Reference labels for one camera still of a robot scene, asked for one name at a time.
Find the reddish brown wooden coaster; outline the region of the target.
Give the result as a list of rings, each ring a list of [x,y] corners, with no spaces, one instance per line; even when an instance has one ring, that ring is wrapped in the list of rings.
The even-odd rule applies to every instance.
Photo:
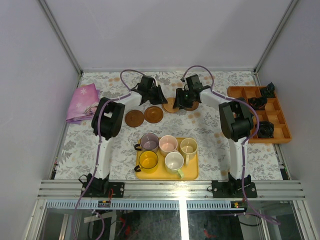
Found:
[[[186,111],[194,111],[194,110],[196,110],[198,107],[199,107],[199,102],[194,101],[194,102],[192,103],[192,106],[191,106],[191,107],[186,107],[185,110],[186,110]]]

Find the woven rattan coaster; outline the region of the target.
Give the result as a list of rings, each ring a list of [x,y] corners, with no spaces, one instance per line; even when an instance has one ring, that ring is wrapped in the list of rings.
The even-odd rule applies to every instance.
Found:
[[[175,98],[174,97],[168,97],[167,103],[162,104],[162,109],[168,113],[177,113],[179,111],[179,108],[174,108]]]

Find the dark brown wooden coaster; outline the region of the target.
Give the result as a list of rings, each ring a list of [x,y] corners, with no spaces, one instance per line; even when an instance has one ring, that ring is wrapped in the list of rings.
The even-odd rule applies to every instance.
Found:
[[[124,120],[129,127],[136,128],[142,125],[145,117],[140,110],[131,110],[125,115]]]

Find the pale green mug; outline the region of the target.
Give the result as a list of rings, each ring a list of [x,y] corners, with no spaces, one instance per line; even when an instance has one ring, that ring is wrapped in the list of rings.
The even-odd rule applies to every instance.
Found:
[[[185,138],[180,143],[180,153],[184,158],[184,165],[188,166],[198,152],[198,144],[193,138]]]

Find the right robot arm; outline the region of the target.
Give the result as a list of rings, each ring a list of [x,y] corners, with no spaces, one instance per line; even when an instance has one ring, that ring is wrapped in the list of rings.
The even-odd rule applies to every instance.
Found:
[[[229,175],[234,179],[227,189],[231,196],[240,197],[246,191],[241,180],[247,177],[247,148],[254,127],[251,107],[244,100],[225,96],[203,85],[197,74],[181,81],[186,84],[175,90],[175,109],[190,109],[194,103],[202,103],[219,112],[220,128],[229,142]]]

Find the pink cup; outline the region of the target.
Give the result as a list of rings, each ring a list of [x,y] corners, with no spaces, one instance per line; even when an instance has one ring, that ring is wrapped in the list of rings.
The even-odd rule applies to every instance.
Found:
[[[172,135],[165,135],[159,140],[159,149],[161,155],[166,157],[178,149],[178,140]]]

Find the purple folded cloth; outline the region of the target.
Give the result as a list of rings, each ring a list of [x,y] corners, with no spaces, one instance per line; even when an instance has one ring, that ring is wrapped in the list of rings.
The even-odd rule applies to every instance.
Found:
[[[77,123],[92,119],[100,101],[99,93],[94,83],[77,88],[68,107],[66,122]]]

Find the black coiled item middle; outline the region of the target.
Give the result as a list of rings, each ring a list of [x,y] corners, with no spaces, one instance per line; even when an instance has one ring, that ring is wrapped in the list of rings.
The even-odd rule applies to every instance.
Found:
[[[266,97],[251,97],[247,99],[248,104],[256,111],[265,110],[265,106],[268,103],[268,99]]]

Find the black coiled item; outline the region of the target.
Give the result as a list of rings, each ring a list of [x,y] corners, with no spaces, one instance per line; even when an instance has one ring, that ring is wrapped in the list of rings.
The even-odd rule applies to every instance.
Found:
[[[260,139],[270,139],[274,137],[274,124],[269,121],[260,121],[257,136]]]
[[[266,97],[251,97],[247,99],[248,104],[256,111],[265,110],[265,106],[268,103],[268,99]]]
[[[267,86],[260,89],[260,94],[264,98],[275,98],[275,85],[270,82]]]

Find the yellow plastic tray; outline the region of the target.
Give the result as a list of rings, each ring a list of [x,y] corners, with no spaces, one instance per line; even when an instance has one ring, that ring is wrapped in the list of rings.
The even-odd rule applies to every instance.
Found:
[[[175,137],[178,142],[177,150],[180,153],[180,143],[183,139],[183,137]],[[138,164],[139,156],[144,151],[137,151],[136,155],[136,165]],[[193,181],[198,178],[199,175],[199,160],[198,160],[198,149],[197,154],[194,159],[191,160],[191,162],[188,164],[188,166],[185,166],[185,160],[184,165],[182,167],[182,171],[184,173],[184,178],[180,179],[178,175],[168,173],[165,167],[165,157],[161,155],[160,148],[158,147],[158,151],[156,153],[158,155],[158,167],[157,170],[154,173],[145,173],[145,172],[135,172],[135,175],[140,180],[165,180],[165,181]]]

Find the black coiled item top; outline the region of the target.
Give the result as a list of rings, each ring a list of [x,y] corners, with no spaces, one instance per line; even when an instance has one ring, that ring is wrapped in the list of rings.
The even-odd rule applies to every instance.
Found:
[[[264,98],[275,98],[275,85],[270,82],[267,86],[260,89],[260,94]]]

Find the black coiled item bottom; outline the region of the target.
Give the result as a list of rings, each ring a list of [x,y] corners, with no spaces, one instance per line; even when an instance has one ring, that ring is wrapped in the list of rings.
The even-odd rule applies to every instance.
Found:
[[[269,121],[260,121],[257,136],[260,139],[270,139],[274,137],[274,124]]]

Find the orange compartment organizer tray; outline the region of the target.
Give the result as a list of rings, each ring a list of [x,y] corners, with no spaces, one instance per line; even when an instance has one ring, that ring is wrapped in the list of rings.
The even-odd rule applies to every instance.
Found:
[[[230,86],[227,95],[232,98],[260,98],[261,86]],[[283,114],[277,95],[268,98],[267,103],[256,111],[261,122],[270,122],[274,126],[273,137],[261,138],[258,134],[254,135],[248,142],[250,144],[285,144],[292,140],[287,121]]]

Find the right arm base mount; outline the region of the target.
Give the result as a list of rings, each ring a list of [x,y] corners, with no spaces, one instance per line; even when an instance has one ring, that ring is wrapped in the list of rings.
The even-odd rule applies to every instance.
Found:
[[[212,194],[214,198],[230,199],[230,198],[244,198],[242,181],[218,181],[212,180]],[[257,188],[254,182],[244,181],[244,192],[247,198],[257,198]]]

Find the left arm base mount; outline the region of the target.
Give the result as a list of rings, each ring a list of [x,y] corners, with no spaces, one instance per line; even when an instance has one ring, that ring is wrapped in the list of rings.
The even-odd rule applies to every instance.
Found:
[[[85,198],[123,198],[125,192],[124,182],[107,182],[106,184],[94,184],[93,182],[84,193]]]

